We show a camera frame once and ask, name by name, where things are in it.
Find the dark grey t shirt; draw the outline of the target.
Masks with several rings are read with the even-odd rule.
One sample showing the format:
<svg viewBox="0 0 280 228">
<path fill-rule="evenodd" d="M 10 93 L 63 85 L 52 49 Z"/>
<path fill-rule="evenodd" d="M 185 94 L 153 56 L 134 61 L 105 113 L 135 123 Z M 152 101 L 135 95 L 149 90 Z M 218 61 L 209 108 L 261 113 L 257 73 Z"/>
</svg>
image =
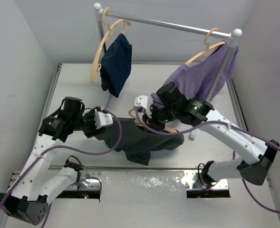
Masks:
<svg viewBox="0 0 280 228">
<path fill-rule="evenodd" d="M 174 154 L 184 143 L 184 136 L 162 136 L 148 132 L 134 124 L 133 119 L 119 118 L 122 126 L 122 137 L 116 152 L 123 151 L 126 159 L 148 165 L 151 159 L 163 159 Z"/>
</svg>

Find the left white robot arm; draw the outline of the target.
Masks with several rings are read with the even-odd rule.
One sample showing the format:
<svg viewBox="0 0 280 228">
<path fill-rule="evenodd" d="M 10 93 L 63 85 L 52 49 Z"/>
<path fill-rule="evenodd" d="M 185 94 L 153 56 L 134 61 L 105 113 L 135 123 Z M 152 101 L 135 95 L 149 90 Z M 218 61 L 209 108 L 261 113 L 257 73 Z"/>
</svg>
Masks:
<svg viewBox="0 0 280 228">
<path fill-rule="evenodd" d="M 83 165 L 67 161 L 53 178 L 44 182 L 52 160 L 61 149 L 93 155 L 64 143 L 68 136 L 82 131 L 90 138 L 113 124 L 112 115 L 99 106 L 85 111 L 81 99 L 65 97 L 60 107 L 43 119 L 33 150 L 7 192 L 0 193 L 0 211 L 32 225 L 47 219 L 52 201 L 68 186 L 79 184 Z"/>
</svg>

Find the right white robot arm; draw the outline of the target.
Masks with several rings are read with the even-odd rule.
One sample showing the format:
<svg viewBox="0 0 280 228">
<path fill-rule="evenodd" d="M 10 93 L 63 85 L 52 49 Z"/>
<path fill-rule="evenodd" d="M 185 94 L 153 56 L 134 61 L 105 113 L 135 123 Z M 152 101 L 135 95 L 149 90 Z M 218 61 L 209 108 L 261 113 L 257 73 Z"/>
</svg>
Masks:
<svg viewBox="0 0 280 228">
<path fill-rule="evenodd" d="M 211 103 L 199 97 L 187 99 L 174 83 L 159 88 L 156 96 L 157 100 L 149 103 L 142 118 L 149 127 L 161 130 L 166 123 L 178 120 L 183 124 L 198 127 L 240 156 L 232 161 L 209 161 L 204 164 L 197 175 L 199 185 L 210 187 L 222 179 L 245 179 L 257 186 L 264 183 L 278 151 L 278 142 L 271 140 L 272 144 L 268 145 L 243 133 Z"/>
</svg>

